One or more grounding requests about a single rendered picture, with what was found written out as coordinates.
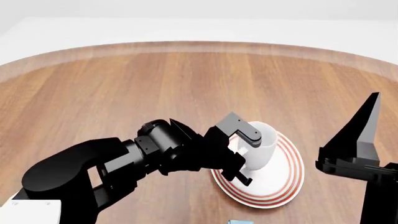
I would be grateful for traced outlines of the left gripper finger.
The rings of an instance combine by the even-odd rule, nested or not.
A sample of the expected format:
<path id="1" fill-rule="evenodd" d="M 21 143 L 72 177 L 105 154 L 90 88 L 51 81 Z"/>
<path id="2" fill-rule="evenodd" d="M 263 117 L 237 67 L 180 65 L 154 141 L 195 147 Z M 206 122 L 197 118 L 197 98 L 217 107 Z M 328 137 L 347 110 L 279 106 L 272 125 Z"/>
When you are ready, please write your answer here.
<path id="1" fill-rule="evenodd" d="M 251 147 L 261 145 L 261 132 L 234 112 L 230 112 L 215 126 L 228 138 L 236 134 Z"/>
<path id="2" fill-rule="evenodd" d="M 223 170 L 221 175 L 229 182 L 234 179 L 238 179 L 244 186 L 249 186 L 252 182 L 252 178 L 247 178 L 238 170 Z"/>

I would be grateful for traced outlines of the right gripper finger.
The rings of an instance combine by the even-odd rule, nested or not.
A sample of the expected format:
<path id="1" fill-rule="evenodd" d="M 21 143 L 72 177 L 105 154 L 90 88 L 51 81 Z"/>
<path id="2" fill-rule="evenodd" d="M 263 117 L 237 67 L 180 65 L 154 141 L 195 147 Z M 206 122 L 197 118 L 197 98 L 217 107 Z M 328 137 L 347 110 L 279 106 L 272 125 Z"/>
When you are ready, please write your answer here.
<path id="1" fill-rule="evenodd" d="M 357 141 L 373 111 L 373 94 L 366 99 L 350 121 L 322 147 L 323 159 L 349 159 L 357 157 Z"/>
<path id="2" fill-rule="evenodd" d="M 362 112 L 361 125 L 363 126 L 363 130 L 357 140 L 357 157 L 369 160 L 370 164 L 380 163 L 374 145 L 380 106 L 381 94 L 375 92 L 371 93 L 360 109 L 360 112 Z"/>

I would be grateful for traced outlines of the white mug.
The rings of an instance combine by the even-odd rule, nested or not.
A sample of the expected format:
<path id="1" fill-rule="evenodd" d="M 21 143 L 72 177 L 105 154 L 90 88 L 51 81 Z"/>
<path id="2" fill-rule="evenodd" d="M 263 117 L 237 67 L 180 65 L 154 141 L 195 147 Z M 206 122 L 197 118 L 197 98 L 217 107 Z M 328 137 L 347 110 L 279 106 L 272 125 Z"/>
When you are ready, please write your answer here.
<path id="1" fill-rule="evenodd" d="M 259 147 L 252 147 L 246 141 L 239 138 L 237 150 L 246 160 L 245 169 L 255 171 L 262 169 L 268 164 L 276 149 L 279 138 L 277 131 L 269 124 L 260 121 L 251 121 L 249 124 L 260 132 L 261 145 Z"/>

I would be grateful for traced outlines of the white plate with red rings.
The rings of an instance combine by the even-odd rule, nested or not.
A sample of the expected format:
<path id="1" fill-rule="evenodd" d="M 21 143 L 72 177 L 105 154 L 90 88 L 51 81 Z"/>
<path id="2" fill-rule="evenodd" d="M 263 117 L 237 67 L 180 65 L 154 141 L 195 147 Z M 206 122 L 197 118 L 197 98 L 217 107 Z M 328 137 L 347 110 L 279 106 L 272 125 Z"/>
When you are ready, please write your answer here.
<path id="1" fill-rule="evenodd" d="M 281 132 L 271 159 L 262 169 L 241 172 L 252 179 L 244 186 L 238 179 L 228 181 L 220 170 L 212 169 L 211 174 L 220 189 L 235 201 L 253 208 L 276 208 L 289 203 L 300 192 L 305 168 L 302 157 L 295 145 Z"/>

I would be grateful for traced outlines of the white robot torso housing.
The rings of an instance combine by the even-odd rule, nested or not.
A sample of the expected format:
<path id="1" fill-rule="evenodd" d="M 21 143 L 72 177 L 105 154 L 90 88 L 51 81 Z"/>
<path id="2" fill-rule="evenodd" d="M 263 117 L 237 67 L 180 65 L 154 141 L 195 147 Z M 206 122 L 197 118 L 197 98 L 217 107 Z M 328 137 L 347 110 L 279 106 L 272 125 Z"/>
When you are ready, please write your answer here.
<path id="1" fill-rule="evenodd" d="M 0 224 L 59 224 L 59 200 L 9 200 L 0 207 Z"/>

